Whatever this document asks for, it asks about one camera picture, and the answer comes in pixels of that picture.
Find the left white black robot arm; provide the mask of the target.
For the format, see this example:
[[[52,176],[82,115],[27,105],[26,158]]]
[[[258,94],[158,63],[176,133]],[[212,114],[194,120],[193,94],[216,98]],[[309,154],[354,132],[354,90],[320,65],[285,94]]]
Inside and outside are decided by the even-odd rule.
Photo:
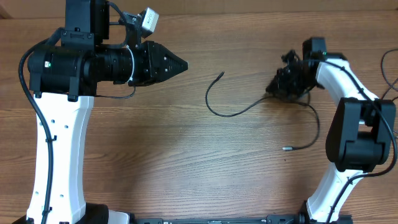
[[[37,115],[37,155],[32,198],[19,223],[134,223],[129,212],[87,203],[83,194],[85,137],[99,82],[132,88],[164,82],[188,64],[148,40],[159,15],[120,12],[126,30],[108,44],[110,1],[67,1],[65,25],[21,58],[22,89]]]

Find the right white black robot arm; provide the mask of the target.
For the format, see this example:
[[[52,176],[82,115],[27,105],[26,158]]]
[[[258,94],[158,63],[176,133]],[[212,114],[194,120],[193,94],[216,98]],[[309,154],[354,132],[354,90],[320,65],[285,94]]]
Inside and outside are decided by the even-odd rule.
[[[340,215],[350,193],[365,177],[397,152],[393,127],[396,106],[369,91],[354,75],[348,59],[326,49],[323,37],[311,37],[302,44],[302,57],[294,50],[281,57],[286,64],[277,70],[266,87],[270,96],[298,102],[318,87],[328,91],[336,112],[325,142],[330,161],[316,191],[304,201],[296,215],[270,215],[269,223],[352,223]]]

